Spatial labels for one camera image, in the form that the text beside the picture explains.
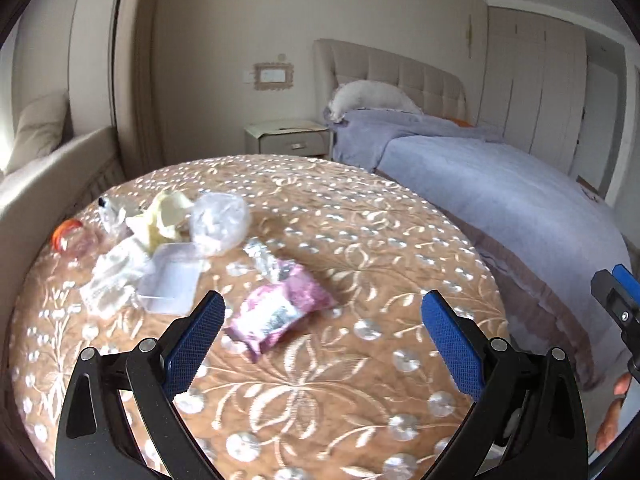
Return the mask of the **right hand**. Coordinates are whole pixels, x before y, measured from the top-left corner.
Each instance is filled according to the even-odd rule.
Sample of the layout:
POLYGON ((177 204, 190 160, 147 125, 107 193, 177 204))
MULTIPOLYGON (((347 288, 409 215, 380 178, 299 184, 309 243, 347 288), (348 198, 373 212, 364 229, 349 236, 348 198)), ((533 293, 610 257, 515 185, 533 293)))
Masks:
POLYGON ((616 380, 613 389, 614 400, 606 411, 605 418, 596 435, 596 451, 598 453, 603 453, 614 442, 617 436, 620 410, 622 409, 624 396, 626 396, 629 389, 631 379, 631 374, 625 373, 616 380))

